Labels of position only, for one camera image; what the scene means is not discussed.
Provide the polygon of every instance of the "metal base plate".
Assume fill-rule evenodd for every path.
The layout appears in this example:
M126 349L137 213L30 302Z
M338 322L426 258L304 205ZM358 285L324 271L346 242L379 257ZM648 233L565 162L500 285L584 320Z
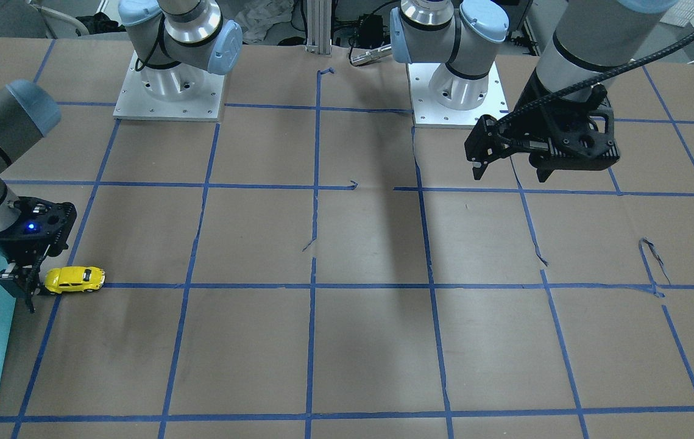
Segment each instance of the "metal base plate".
M490 68L488 93L483 103L472 110L453 110L437 102L428 89L428 83L437 67L439 64L436 62L416 62L408 65L409 91L416 127L471 128L483 114L500 119L509 112L495 63Z
M152 96L135 71L136 55L130 58L130 67L124 77L122 90L116 98L113 116L127 120L185 120L218 122L222 109L225 77L205 73L205 84L197 94L182 101L162 101Z

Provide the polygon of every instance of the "yellow toy car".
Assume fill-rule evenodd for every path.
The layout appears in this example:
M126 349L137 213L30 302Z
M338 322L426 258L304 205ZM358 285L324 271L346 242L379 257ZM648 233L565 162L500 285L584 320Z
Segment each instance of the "yellow toy car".
M105 271L98 267L66 266L46 273L41 292L62 294L72 291L96 291L105 283Z

